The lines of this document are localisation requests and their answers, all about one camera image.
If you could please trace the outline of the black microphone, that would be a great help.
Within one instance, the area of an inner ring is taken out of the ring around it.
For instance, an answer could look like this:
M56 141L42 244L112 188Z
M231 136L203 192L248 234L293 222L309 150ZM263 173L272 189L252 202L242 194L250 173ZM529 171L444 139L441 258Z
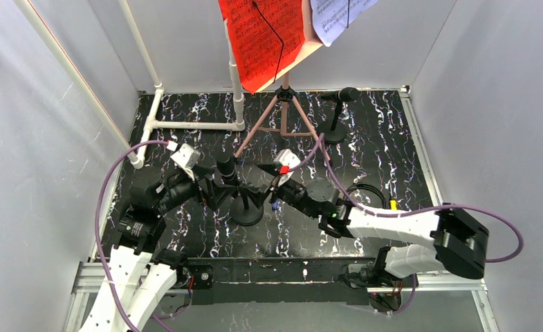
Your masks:
M226 185L238 186L239 178L235 169L236 159L231 153L223 153L217 156L216 166L221 174L221 180Z
M321 100L331 102L353 102L357 100L361 92L354 87L345 87L338 91L332 91L320 96Z

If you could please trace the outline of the white PVC pipe frame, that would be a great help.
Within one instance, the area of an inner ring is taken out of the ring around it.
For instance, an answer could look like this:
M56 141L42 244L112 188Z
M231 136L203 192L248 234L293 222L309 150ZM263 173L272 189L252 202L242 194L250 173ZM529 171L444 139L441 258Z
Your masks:
M229 62L228 67L230 71L230 77L232 80L232 102L235 113L235 121L229 123L222 122L172 122L172 121L158 121L156 114L160 106L161 100L165 95L165 87L162 80L160 80L154 63L151 60L150 54L147 50L146 44L142 38L139 27L134 18L134 14L127 1L118 1L119 11L122 13L122 19L126 22L127 30L131 33L131 36L136 44L136 52L142 58L144 63L144 71L139 68L134 69L126 65L123 62L129 79L136 88L140 88L141 77L150 77L153 88L150 89L154 93L154 99L152 101L149 115L145 120L144 127L142 128L141 143L147 142L153 131L158 129L200 129L200 130L226 130L226 131L243 131L246 128L244 121L244 96L242 93L242 86L239 81L239 73L237 64L232 51L231 43L228 42ZM105 123L106 126L112 130L112 136L124 147L129 147L130 144L124 138L121 131L117 128L116 124L109 116L106 107L102 104L99 97L91 88L90 84L86 81L74 61L71 59L68 52L60 43L59 39L54 35L49 25L45 22L44 18L37 11L32 1L15 1L15 4L27 18L30 25L35 29L38 35L43 39L47 45L49 51L55 56L56 60L62 65L64 70L74 80L74 83L78 84L84 92L88 103L93 107L97 117Z

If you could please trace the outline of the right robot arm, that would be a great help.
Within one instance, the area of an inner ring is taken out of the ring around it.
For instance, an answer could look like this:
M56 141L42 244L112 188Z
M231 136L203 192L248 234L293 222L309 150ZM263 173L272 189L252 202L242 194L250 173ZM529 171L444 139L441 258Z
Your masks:
M416 273L446 270L466 279L482 279L489 231L465 209L442 205L423 212L357 207L342 199L326 178L303 185L273 164L258 168L274 177L262 196L281 200L302 214L319 219L319 228L335 238L380 238L405 247L381 248L371 268L361 268L368 286L401 280Z

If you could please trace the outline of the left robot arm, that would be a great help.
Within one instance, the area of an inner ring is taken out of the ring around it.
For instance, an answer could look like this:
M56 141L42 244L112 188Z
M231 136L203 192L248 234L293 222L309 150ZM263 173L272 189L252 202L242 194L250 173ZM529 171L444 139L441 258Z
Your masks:
M156 167L133 174L129 198L118 219L120 237L109 258L102 257L105 277L81 331L141 331L154 317L166 292L177 282L190 290L194 277L184 266L185 255L157 249L165 215L196 199L215 210L239 181L234 165L219 166L222 184L209 168L174 169L163 176Z

